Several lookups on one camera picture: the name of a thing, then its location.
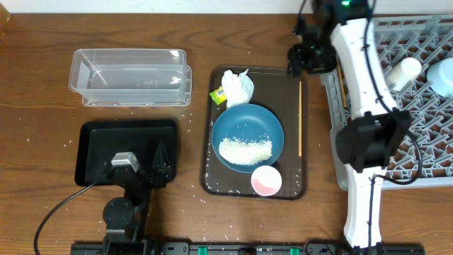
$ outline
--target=clear plastic container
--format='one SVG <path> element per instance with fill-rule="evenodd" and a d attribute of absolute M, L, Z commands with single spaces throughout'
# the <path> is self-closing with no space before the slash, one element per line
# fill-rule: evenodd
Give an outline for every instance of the clear plastic container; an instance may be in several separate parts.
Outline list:
<path fill-rule="evenodd" d="M 192 69 L 183 50 L 77 50 L 69 89 L 85 106 L 187 106 Z"/>

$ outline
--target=white rice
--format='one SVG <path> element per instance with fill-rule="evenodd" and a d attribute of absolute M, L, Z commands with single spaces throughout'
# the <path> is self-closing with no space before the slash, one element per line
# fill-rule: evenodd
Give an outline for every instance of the white rice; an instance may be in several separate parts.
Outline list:
<path fill-rule="evenodd" d="M 237 138 L 233 140 L 224 138 L 220 142 L 219 153 L 232 164 L 252 166 L 272 156 L 272 142 L 269 140 L 243 142 Z"/>

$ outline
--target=blue plate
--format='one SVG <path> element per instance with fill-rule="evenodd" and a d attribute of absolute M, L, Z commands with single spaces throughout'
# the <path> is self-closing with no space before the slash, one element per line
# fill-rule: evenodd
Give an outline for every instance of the blue plate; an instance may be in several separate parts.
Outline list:
<path fill-rule="evenodd" d="M 219 153 L 224 138 L 239 138 L 244 141 L 270 140 L 272 156 L 253 166 L 231 164 Z M 224 111 L 212 128 L 212 148 L 217 158 L 227 167 L 241 173 L 252 173 L 259 166 L 270 166 L 282 153 L 285 137 L 278 119 L 268 109 L 253 104 L 241 104 Z"/>

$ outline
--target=crumpled paper towel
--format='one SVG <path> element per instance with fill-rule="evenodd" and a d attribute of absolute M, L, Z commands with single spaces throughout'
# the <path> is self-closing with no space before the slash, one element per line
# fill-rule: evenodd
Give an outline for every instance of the crumpled paper towel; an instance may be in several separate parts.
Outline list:
<path fill-rule="evenodd" d="M 233 74 L 231 70 L 225 71 L 222 77 L 222 88 L 226 95 L 226 107 L 237 106 L 248 103 L 252 98 L 255 86 L 247 76 L 248 69 L 239 75 Z"/>

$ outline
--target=small black tray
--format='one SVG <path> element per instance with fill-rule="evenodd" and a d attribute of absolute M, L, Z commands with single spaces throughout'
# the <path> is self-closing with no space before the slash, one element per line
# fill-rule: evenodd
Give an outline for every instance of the small black tray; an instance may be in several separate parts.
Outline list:
<path fill-rule="evenodd" d="M 145 169 L 151 167 L 152 146 L 162 141 L 168 150 L 170 173 L 176 175 L 176 124 L 172 120 L 126 120 L 89 122 L 80 129 L 75 181 L 87 186 L 97 181 L 118 152 L 133 152 Z M 99 185 L 109 185 L 107 180 Z"/>
<path fill-rule="evenodd" d="M 302 116 L 299 116 L 300 78 L 286 75 L 285 69 L 263 67 L 220 66 L 210 79 L 209 92 L 218 89 L 226 70 L 238 74 L 248 69 L 247 75 L 255 85 L 250 103 L 263 106 L 273 112 L 282 124 L 285 145 L 282 154 L 273 166 L 282 175 L 282 188 L 266 198 L 295 200 L 307 190 L 306 124 L 307 99 L 306 84 L 302 84 Z M 208 95 L 206 139 L 200 174 L 201 186 L 212 195 L 262 198 L 254 193 L 251 174 L 231 170 L 218 160 L 212 145 L 211 132 L 216 119 L 226 110 L 227 104 L 217 105 Z M 299 157 L 299 118 L 302 118 L 302 156 Z"/>

